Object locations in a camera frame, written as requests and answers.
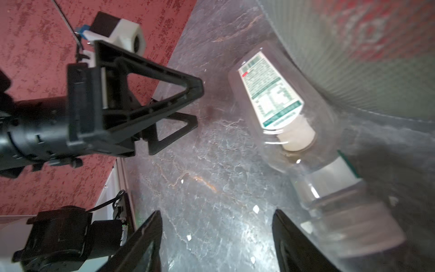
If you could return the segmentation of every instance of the black cable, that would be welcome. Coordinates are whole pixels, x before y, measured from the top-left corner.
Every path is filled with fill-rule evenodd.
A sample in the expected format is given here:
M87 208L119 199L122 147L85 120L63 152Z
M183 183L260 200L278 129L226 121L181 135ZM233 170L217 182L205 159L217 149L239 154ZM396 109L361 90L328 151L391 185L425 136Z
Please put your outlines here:
M71 26L70 22L68 21L67 17L65 16L64 12L60 8L59 4L57 4L56 0L51 0L56 7L57 11L60 14L60 17L62 17L62 20L64 20L65 25L67 26L68 30L71 32L71 34L74 37L74 40L77 43L77 46L80 47L81 50L83 50L83 45L81 44L80 40L78 39L77 35L75 34L73 27Z
M104 202L103 204L98 205L97 207L94 207L94 208L92 208L92 209L90 209L90 210L87 210L87 212L93 212L93 211L96 211L96 210L101 209L102 207L106 207L106 206L109 205L110 203L115 203L116 200L121 199L121 197L122 197L125 193L126 193L125 190L121 190L121 191L119 191L119 193L116 195L115 198L113 198L113 199L111 199L111 200L109 200L109 201L106 201L106 202Z
M79 40L79 42L81 44L81 36L77 35L77 38L78 38L78 40ZM89 58L89 56L80 53L80 47L79 47L79 45L77 45L76 46L76 63L79 63L82 59L88 59L89 60L90 58Z

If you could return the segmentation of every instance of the marble countertop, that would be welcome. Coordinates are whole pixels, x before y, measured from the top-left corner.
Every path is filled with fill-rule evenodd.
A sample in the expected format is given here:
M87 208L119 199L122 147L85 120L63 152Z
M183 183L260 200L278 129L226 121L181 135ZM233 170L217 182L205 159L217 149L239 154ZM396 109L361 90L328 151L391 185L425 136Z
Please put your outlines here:
M264 40L278 43L254 0L198 0L169 67L200 77L205 95L182 112L199 126L155 156L146 142L125 159L136 221L160 210L163 271L279 271L271 231L275 209L297 225L309 218L287 177L260 157L227 80ZM160 84L154 98L178 92ZM369 258L332 262L343 271L426 270L433 266L434 137L380 126L346 112L342 151L370 192L391 208L408 242ZM170 134L182 124L158 123Z

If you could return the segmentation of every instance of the plastic bottle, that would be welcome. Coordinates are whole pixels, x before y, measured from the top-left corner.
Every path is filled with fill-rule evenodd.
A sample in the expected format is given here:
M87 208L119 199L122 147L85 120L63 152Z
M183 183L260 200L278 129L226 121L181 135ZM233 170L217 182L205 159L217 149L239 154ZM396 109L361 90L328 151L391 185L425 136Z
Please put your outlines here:
M277 47L257 45L228 79L261 156L289 177L321 248L353 257L405 241L389 210L366 193L338 151L336 114Z

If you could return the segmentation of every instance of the red speckled surface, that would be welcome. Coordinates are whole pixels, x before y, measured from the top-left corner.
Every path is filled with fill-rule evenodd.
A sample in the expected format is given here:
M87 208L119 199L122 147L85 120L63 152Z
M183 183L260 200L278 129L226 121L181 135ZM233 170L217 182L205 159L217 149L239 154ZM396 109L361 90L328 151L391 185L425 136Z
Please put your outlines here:
M139 23L145 57L166 65L196 0L59 0L73 27L92 24L98 11ZM66 64L75 43L50 0L2 0L0 69L13 81L15 100L66 95ZM147 103L157 81L134 77L130 87ZM91 208L112 169L113 157L84 157L84 166L27 167L18 179L0 178L0 215L36 214L65 205Z

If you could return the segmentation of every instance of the product label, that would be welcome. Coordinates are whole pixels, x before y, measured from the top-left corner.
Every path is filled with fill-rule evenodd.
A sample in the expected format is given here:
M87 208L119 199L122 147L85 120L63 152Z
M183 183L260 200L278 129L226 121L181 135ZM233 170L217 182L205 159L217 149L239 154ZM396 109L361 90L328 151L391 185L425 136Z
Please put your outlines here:
M262 52L238 71L262 128L283 128L299 115L304 101Z

